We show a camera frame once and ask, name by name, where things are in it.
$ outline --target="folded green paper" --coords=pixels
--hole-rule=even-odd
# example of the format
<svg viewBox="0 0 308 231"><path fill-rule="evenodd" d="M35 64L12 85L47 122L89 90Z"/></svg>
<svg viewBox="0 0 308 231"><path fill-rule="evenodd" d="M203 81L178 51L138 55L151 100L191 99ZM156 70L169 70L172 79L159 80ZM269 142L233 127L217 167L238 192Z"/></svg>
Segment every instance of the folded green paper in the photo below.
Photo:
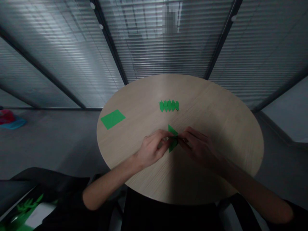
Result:
<svg viewBox="0 0 308 231"><path fill-rule="evenodd" d="M179 101L174 101L174 100L164 100L159 102L159 108L161 110L161 112L163 112L164 110L167 112L169 111L174 111L174 109L176 109L177 111L179 110Z"/></svg>
<svg viewBox="0 0 308 231"><path fill-rule="evenodd" d="M169 137L169 139L174 139L174 141L171 143L170 147L169 147L169 152L172 152L172 150L177 146L178 141L177 141L177 131L173 129L173 127L171 127L170 125L168 125L168 131L171 132L172 134L174 134L174 136Z"/></svg>

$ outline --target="forearm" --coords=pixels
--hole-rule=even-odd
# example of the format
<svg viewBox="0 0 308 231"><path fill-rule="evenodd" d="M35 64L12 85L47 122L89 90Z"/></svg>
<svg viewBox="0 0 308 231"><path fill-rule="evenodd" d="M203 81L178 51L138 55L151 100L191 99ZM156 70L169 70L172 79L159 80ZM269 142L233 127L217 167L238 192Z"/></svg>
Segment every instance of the forearm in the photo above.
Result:
<svg viewBox="0 0 308 231"><path fill-rule="evenodd" d="M90 184L82 195L85 206L90 210L98 209L107 198L123 185L129 178L142 170L142 166L132 155L107 174Z"/></svg>
<svg viewBox="0 0 308 231"><path fill-rule="evenodd" d="M275 224L292 220L293 211L288 203L228 160L221 160L218 174L235 187L266 220Z"/></svg>

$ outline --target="black sleeve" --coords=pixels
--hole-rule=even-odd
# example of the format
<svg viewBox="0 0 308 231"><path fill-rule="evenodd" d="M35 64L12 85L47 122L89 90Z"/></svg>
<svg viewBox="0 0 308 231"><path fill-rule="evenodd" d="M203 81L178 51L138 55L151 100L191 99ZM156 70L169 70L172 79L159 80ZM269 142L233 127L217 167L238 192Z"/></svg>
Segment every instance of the black sleeve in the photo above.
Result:
<svg viewBox="0 0 308 231"><path fill-rule="evenodd" d="M293 220L287 224L273 224L266 220L270 231L308 230L308 211L286 200L293 210Z"/></svg>
<svg viewBox="0 0 308 231"><path fill-rule="evenodd" d="M91 211L82 200L82 192L68 195L35 231L97 230L99 210Z"/></svg>

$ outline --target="right hand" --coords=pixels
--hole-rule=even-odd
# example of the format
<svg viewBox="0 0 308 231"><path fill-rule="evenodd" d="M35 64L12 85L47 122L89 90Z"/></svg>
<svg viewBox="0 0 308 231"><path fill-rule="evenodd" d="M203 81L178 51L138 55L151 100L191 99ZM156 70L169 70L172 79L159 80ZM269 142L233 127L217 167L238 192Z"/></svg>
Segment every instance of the right hand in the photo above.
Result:
<svg viewBox="0 0 308 231"><path fill-rule="evenodd" d="M178 137L180 146L192 160L211 170L216 170L220 166L223 157L215 151L209 136L187 127Z"/></svg>

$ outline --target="green rectangular paper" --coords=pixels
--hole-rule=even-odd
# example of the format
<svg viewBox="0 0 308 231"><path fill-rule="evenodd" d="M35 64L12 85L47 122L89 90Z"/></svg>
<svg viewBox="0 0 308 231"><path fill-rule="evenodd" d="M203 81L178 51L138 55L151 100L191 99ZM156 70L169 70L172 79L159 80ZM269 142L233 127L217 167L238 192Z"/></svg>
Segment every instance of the green rectangular paper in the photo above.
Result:
<svg viewBox="0 0 308 231"><path fill-rule="evenodd" d="M125 119L125 116L119 110L115 110L111 112L110 114L105 115L100 120L103 122L103 124L108 130L124 119Z"/></svg>

